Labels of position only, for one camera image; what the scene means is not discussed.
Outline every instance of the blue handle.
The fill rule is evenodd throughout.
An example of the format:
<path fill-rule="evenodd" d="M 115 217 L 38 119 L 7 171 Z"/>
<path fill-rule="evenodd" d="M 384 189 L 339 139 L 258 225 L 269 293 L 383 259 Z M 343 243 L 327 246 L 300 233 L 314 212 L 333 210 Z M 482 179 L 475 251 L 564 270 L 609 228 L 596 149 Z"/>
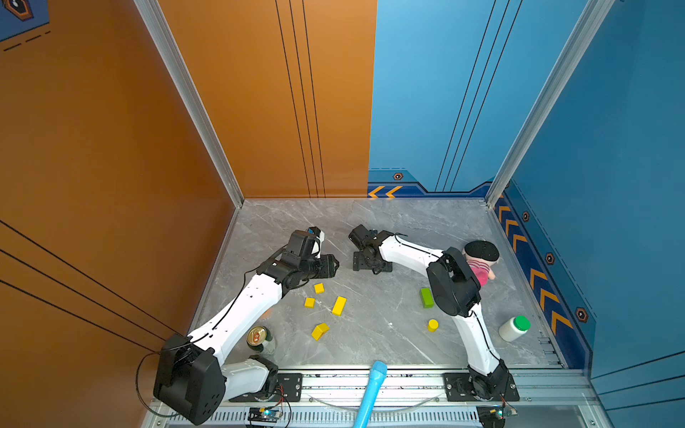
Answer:
<path fill-rule="evenodd" d="M 378 391 L 381 389 L 381 385 L 387 374 L 388 366 L 380 361 L 373 363 L 371 371 L 369 372 L 369 384 L 366 385 L 364 399 L 362 399 L 362 404 L 359 406 L 359 413 L 357 413 L 357 418 L 354 420 L 353 428 L 365 428 L 366 424 L 369 423 L 369 418 L 373 411 L 373 404 L 376 402 Z"/>

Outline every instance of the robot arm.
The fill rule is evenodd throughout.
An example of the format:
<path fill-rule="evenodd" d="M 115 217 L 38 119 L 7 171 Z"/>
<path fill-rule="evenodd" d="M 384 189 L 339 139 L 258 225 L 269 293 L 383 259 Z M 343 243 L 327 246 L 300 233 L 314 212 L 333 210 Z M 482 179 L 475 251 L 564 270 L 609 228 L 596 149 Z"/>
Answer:
<path fill-rule="evenodd" d="M 483 321 L 480 283 L 462 253 L 407 242 L 388 231 L 369 231 L 359 225 L 349 234 L 359 251 L 353 269 L 369 269 L 375 275 L 392 272 L 399 263 L 428 278 L 438 307 L 454 319 L 466 347 L 474 395 L 483 400 L 503 395 L 509 371 L 493 346 Z"/>
<path fill-rule="evenodd" d="M 336 274 L 338 260 L 332 254 L 321 255 L 324 237 L 316 227 L 293 232 L 288 245 L 264 261 L 218 314 L 188 337 L 174 334 L 167 340 L 160 352 L 154 396 L 196 425 L 213 415 L 225 399 L 248 392 L 269 398 L 277 386 L 274 363 L 253 356 L 222 365 L 252 324 L 289 290 L 309 279 Z"/>

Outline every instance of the yellow chevron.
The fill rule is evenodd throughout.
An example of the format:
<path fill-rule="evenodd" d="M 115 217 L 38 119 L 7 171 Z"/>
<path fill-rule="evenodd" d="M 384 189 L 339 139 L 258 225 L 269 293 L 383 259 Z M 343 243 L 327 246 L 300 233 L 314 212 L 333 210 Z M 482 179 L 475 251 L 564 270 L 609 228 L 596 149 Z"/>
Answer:
<path fill-rule="evenodd" d="M 507 235 L 507 238 L 509 238 L 509 226 L 518 226 L 519 224 L 515 220 L 507 220 L 504 223 L 507 225 L 505 234 Z"/>
<path fill-rule="evenodd" d="M 372 198 L 378 198 L 378 197 L 376 196 L 376 192 L 377 192 L 378 190 L 381 190 L 381 189 L 384 188 L 384 187 L 385 187 L 385 186 L 378 186 L 377 188 L 373 189 L 373 190 L 371 191 L 371 193 L 369 193 L 369 196 L 372 197 Z"/>
<path fill-rule="evenodd" d="M 395 193 L 396 191 L 398 191 L 401 188 L 402 188 L 402 186 L 397 186 L 396 188 L 392 189 L 390 192 L 386 193 L 386 196 L 388 198 L 394 198 L 395 196 L 393 195 L 393 193 Z"/>
<path fill-rule="evenodd" d="M 516 243 L 517 243 L 518 241 L 528 242 L 528 240 L 525 238 L 525 236 L 521 236 L 521 235 L 516 235 L 516 234 L 514 234 L 514 242 L 513 242 L 513 244 L 512 244 L 512 247 L 514 247 L 514 252 L 515 252 L 515 253 L 516 253 Z"/>
<path fill-rule="evenodd" d="M 545 290 L 544 288 L 541 288 L 540 289 L 540 307 L 543 309 L 543 312 L 545 311 L 545 297 L 549 297 L 550 299 L 554 300 L 556 303 L 559 303 L 559 298 L 557 296 L 555 296 L 554 294 Z"/>
<path fill-rule="evenodd" d="M 552 333 L 554 333 L 555 336 L 556 336 L 556 322 L 557 321 L 561 321 L 562 323 L 568 325 L 570 328 L 573 328 L 573 326 L 571 325 L 571 321 L 567 320 L 563 316 L 552 311 Z"/>
<path fill-rule="evenodd" d="M 530 288 L 535 290 L 535 277 L 542 278 L 545 281 L 547 281 L 547 276 L 540 272 L 539 270 L 531 269 L 530 270 Z"/>
<path fill-rule="evenodd" d="M 509 208 L 508 206 L 502 205 L 499 207 L 499 222 L 502 223 L 502 212 L 503 211 L 511 211 L 512 209 Z"/>

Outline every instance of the marble floor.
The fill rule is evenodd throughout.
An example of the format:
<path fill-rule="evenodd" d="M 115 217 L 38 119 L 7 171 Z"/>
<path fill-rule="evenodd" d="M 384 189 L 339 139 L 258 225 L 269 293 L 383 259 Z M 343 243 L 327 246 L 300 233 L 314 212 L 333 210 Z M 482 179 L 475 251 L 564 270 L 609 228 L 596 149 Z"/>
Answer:
<path fill-rule="evenodd" d="M 493 266 L 497 278 L 481 289 L 483 313 L 493 344 L 509 367 L 543 367 L 550 363 L 540 337 L 539 309 L 524 294 L 528 292 L 504 234 L 497 221 L 488 217 L 485 203 L 475 199 L 300 199 L 248 200 L 238 214 L 228 248 L 211 285 L 199 322 L 204 323 L 228 304 L 242 285 L 242 275 L 255 268 L 292 231 L 317 226 L 325 232 L 322 253 L 333 253 L 340 261 L 337 275 L 322 280 L 323 294 L 314 293 L 312 280 L 290 291 L 258 324 L 267 326 L 277 340 L 270 357 L 281 368 L 319 364 L 363 364 L 375 360 L 386 364 L 450 365 L 465 368 L 466 350 L 454 322 L 437 306 L 424 309 L 419 290 L 428 287 L 422 275 L 395 264 L 391 273 L 373 275 L 369 270 L 352 271 L 356 248 L 347 238 L 357 225 L 408 235 L 406 239 L 426 247 L 461 249 L 472 240 L 485 239 L 497 245 L 500 261 Z M 338 296 L 347 298 L 342 316 L 331 309 Z M 305 297 L 314 297 L 314 309 L 304 307 Z M 497 330 L 512 316 L 525 315 L 532 328 L 518 340 L 507 343 Z M 426 325 L 435 318 L 440 327 L 430 333 Z M 316 342 L 311 336 L 319 323 L 330 331 Z M 227 362 L 253 355 L 245 340 L 231 352 Z"/>

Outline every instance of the green wooden block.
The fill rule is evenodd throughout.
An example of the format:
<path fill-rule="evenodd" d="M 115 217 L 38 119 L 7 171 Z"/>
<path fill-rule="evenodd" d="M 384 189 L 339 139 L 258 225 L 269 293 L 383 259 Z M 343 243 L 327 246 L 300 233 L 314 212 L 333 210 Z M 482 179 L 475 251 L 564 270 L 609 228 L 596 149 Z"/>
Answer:
<path fill-rule="evenodd" d="M 433 294 L 430 292 L 430 288 L 421 288 L 421 300 L 423 301 L 423 307 L 426 309 L 435 305 L 435 302 L 433 301 Z"/>

